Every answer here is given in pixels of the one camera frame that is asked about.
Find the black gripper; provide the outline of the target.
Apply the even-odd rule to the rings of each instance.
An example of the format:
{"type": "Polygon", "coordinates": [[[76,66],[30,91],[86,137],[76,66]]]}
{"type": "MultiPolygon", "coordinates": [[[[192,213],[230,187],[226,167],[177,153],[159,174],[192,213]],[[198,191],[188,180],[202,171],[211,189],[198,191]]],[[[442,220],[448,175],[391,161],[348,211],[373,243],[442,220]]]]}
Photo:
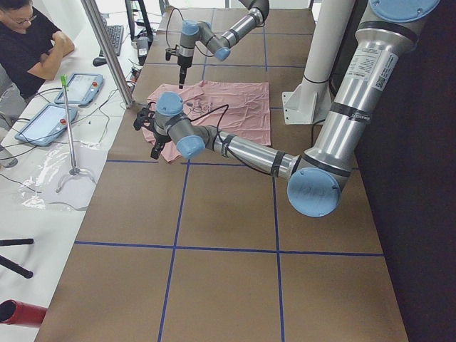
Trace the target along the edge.
{"type": "Polygon", "coordinates": [[[191,66],[191,58],[187,56],[179,56],[178,65],[180,66],[179,88],[183,88],[187,76],[187,69],[191,66]]]}
{"type": "Polygon", "coordinates": [[[150,157],[152,159],[158,159],[166,144],[171,142],[172,139],[163,128],[156,124],[153,125],[153,135],[155,137],[155,144],[151,149],[150,157]]]}

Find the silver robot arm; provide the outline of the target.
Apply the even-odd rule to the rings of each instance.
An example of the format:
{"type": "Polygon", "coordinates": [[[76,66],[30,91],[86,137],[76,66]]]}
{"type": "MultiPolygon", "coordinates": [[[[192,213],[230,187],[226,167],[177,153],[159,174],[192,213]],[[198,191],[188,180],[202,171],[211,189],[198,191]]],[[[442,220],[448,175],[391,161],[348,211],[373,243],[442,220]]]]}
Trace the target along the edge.
{"type": "Polygon", "coordinates": [[[201,42],[217,60],[224,61],[242,38],[265,23],[270,10],[269,1],[240,1],[240,3],[249,10],[248,13],[221,36],[217,36],[205,21],[184,20],[182,22],[180,42],[174,50],[167,52],[169,56],[175,52],[177,57],[177,64],[180,67],[179,89],[184,87],[187,69],[192,66],[197,42],[201,42]]]}
{"type": "Polygon", "coordinates": [[[291,156],[218,126],[193,125],[182,98],[162,94],[150,119],[155,137],[151,155],[174,143],[186,159],[203,150],[233,157],[264,174],[287,179],[287,195],[294,209],[308,217],[323,217],[337,208],[352,170],[353,152],[388,80],[404,54],[412,51],[436,1],[368,1],[357,26],[357,48],[329,108],[323,108],[331,71],[354,3],[323,1],[301,84],[285,92],[285,121],[321,124],[312,147],[291,156]]]}

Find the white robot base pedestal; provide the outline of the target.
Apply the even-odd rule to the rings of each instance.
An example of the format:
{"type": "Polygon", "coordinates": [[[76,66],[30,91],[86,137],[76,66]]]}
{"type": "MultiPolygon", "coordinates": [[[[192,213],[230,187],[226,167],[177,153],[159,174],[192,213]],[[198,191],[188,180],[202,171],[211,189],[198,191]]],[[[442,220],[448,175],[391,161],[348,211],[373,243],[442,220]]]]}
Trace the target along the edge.
{"type": "Polygon", "coordinates": [[[282,93],[284,122],[310,125],[323,120],[332,104],[329,81],[355,0],[321,2],[302,81],[282,93]]]}

